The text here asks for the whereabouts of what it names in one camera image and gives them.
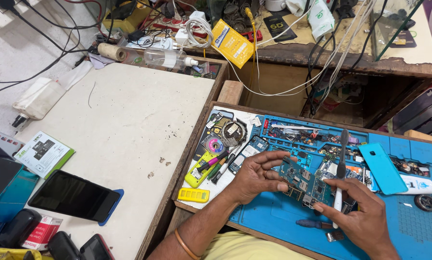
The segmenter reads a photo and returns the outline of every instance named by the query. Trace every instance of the hand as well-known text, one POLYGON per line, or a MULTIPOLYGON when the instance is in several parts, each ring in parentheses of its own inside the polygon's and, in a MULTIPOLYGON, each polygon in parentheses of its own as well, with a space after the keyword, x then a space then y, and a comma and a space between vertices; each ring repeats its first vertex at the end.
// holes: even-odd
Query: hand
POLYGON ((351 211, 345 215, 320 202, 314 203, 314 209, 335 222, 371 259, 399 259, 389 239, 386 206, 383 200, 358 179, 325 179, 324 182, 332 187, 341 188, 343 197, 349 195, 357 201, 360 211, 351 211))
POLYGON ((289 152, 268 151, 246 158, 232 182, 224 189, 238 204, 248 204, 261 192, 286 192, 288 185, 272 167, 279 166, 289 152))

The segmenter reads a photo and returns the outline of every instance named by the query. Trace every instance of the red and white box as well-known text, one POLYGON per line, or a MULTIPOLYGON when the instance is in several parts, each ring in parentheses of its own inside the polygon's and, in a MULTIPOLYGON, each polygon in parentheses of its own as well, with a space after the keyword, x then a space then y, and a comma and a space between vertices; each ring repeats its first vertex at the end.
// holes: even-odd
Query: red and white box
POLYGON ((62 221, 61 218, 42 215, 38 226, 28 236, 22 247, 39 251, 47 250, 47 243, 57 233, 62 221))

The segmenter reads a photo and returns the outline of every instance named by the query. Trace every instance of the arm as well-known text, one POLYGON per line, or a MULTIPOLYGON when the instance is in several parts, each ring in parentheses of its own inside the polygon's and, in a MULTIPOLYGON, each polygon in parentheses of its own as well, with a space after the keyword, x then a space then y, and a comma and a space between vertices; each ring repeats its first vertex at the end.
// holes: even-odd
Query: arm
POLYGON ((360 211, 351 211, 347 215, 320 202, 314 203, 314 209, 335 222, 348 238, 373 260, 398 260, 399 255, 389 239, 386 223, 386 206, 358 179, 326 179, 327 184, 346 191, 346 195, 357 201, 360 211))
MULTIPOLYGON (((246 158, 233 181, 178 228, 179 235, 190 251, 201 256, 238 205, 248 204, 260 192, 288 191, 288 185, 279 181, 277 172, 271 170, 272 167, 279 166, 285 156, 290 156, 290 153, 269 151, 246 158)), ((148 259, 191 257, 172 233, 157 246, 148 259)))

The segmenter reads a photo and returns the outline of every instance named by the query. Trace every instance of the roll of tape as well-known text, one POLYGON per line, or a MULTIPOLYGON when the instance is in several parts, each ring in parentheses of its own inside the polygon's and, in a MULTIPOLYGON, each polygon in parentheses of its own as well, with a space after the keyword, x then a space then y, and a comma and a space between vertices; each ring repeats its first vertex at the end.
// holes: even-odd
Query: roll of tape
POLYGON ((213 155, 220 155, 226 151, 226 146, 222 143, 219 138, 210 138, 205 144, 206 150, 213 155))
POLYGON ((126 60, 126 50, 115 45, 101 43, 98 45, 97 50, 100 55, 109 57, 116 61, 122 62, 126 60))

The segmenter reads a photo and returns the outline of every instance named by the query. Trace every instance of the blue silicone repair mat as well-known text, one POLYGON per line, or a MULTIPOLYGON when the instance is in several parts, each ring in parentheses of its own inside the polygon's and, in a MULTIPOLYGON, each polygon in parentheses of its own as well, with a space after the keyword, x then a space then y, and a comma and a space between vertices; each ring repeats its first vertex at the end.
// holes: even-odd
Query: blue silicone repair mat
MULTIPOLYGON (((268 140, 268 150, 288 150, 300 158, 300 165, 315 174, 317 169, 323 169, 330 164, 337 164, 338 159, 333 154, 334 149, 341 148, 340 128, 318 125, 308 122, 291 120, 274 116, 257 116, 262 123, 254 127, 252 136, 259 135, 268 140), (303 126, 320 129, 321 141, 311 142, 309 134, 295 133, 294 130, 278 130, 272 125, 303 126)), ((346 166, 353 171, 369 171, 363 161, 358 146, 365 143, 380 143, 392 160, 400 160, 420 164, 429 169, 422 178, 432 180, 432 145, 388 137, 378 134, 366 134, 349 131, 355 144, 348 145, 346 166)), ((378 186, 368 185, 374 190, 378 186)), ((383 195, 377 193, 386 203, 386 216, 391 240, 402 259, 432 259, 432 212, 419 209, 414 203, 414 195, 383 195)), ((331 222, 324 216, 315 216, 313 210, 301 205, 293 197, 281 192, 263 192, 250 204, 235 209, 229 220, 253 230, 282 239, 292 244, 310 249, 317 253, 340 260, 369 259, 364 251, 355 246, 345 235, 343 240, 329 242, 327 232, 333 229, 317 229, 301 227, 295 223, 299 219, 312 219, 331 222)))

